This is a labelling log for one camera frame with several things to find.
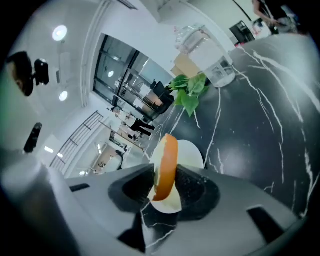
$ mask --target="black marble countertop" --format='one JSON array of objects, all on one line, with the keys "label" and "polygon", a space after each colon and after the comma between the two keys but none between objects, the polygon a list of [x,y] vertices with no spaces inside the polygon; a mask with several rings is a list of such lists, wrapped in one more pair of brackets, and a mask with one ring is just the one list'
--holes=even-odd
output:
[{"label": "black marble countertop", "polygon": [[[230,56],[236,79],[221,89],[210,85],[192,117],[182,106],[158,117],[141,144],[143,161],[171,134],[194,143],[206,169],[250,181],[303,218],[319,180],[318,50],[310,38],[287,34],[247,43]],[[148,214],[145,205],[142,215]],[[147,249],[174,231],[158,225],[163,232],[146,241]]]}]

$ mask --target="orange peel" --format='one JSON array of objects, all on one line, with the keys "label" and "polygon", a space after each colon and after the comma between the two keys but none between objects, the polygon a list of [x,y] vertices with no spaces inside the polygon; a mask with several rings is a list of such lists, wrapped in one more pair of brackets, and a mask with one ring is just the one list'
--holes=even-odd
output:
[{"label": "orange peel", "polygon": [[156,182],[154,184],[155,196],[153,201],[166,199],[174,186],[177,163],[178,141],[170,134],[166,134],[159,144],[164,145],[163,156],[159,166],[155,166]]}]

